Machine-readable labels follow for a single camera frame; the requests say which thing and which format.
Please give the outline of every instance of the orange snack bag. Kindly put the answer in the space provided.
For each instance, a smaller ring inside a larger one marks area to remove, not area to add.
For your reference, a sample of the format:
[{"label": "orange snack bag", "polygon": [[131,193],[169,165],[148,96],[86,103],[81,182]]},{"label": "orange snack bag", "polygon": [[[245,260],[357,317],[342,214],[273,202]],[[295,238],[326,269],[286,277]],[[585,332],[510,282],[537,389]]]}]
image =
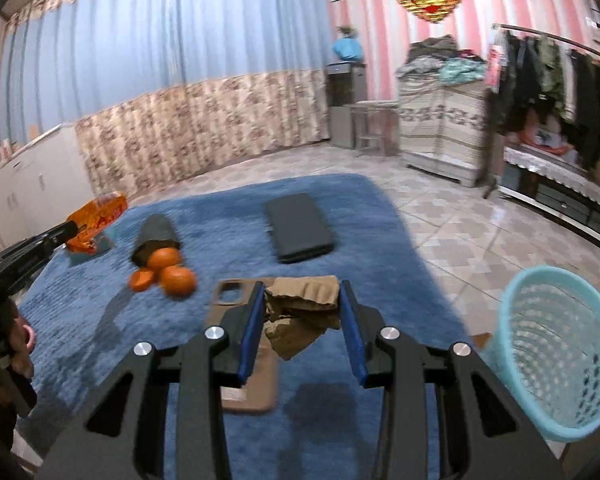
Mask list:
[{"label": "orange snack bag", "polygon": [[95,254],[93,239],[125,211],[126,198],[117,191],[91,200],[67,217],[67,221],[73,220],[78,226],[78,234],[66,243],[66,248],[73,253]]}]

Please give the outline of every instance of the floral curtain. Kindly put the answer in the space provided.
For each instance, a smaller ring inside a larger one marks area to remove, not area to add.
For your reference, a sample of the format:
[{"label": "floral curtain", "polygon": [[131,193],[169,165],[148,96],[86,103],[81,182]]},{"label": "floral curtain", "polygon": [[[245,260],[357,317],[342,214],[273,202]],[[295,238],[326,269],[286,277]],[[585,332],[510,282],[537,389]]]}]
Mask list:
[{"label": "floral curtain", "polygon": [[75,125],[96,192],[133,196],[245,156],[327,138],[323,70],[175,86]]},{"label": "floral curtain", "polygon": [[96,190],[135,194],[324,138],[326,0],[35,0],[11,17],[0,140],[77,123]]}]

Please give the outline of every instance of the blue curtain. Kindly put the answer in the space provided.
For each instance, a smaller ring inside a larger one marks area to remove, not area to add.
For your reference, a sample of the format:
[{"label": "blue curtain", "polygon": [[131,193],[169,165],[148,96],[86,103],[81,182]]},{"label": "blue curtain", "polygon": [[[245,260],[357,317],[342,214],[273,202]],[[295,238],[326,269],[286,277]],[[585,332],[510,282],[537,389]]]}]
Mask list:
[{"label": "blue curtain", "polygon": [[182,83],[331,60],[326,0],[76,0],[9,32],[0,140]]}]

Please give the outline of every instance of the plastic laundry basket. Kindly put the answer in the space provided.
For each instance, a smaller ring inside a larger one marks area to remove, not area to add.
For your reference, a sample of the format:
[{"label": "plastic laundry basket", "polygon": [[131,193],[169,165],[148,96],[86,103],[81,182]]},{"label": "plastic laundry basket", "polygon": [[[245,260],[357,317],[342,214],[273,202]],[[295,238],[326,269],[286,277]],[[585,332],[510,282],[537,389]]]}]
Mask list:
[{"label": "plastic laundry basket", "polygon": [[600,293],[576,274],[518,273],[481,355],[545,438],[574,442],[600,425]]}]

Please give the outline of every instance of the blue rug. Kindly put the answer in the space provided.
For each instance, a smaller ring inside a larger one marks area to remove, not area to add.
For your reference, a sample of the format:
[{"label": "blue rug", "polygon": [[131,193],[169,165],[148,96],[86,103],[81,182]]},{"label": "blue rug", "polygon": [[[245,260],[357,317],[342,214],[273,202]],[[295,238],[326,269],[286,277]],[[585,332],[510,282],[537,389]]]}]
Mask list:
[{"label": "blue rug", "polygon": [[[334,232],[336,249],[283,265],[266,232],[263,204],[298,192],[315,199]],[[134,270],[129,261],[134,239],[151,213],[171,219],[184,243],[186,264],[198,274],[198,290],[186,301],[169,300],[157,286],[137,295],[126,286]],[[44,455],[88,391],[137,341],[165,348],[200,332],[218,280],[323,274],[350,280],[361,303],[378,308],[387,323],[424,344],[447,348],[467,337],[393,205],[363,176],[308,176],[135,207],[116,224],[115,248],[73,267],[59,251],[22,303],[21,312],[38,333],[32,355],[38,405],[20,421],[20,431]],[[342,332],[328,331],[282,363],[279,388],[272,413],[225,416],[234,478],[370,478],[382,395],[357,385]],[[167,478],[174,478],[173,432],[170,412]],[[430,476],[438,470],[437,437],[433,424]]]}]

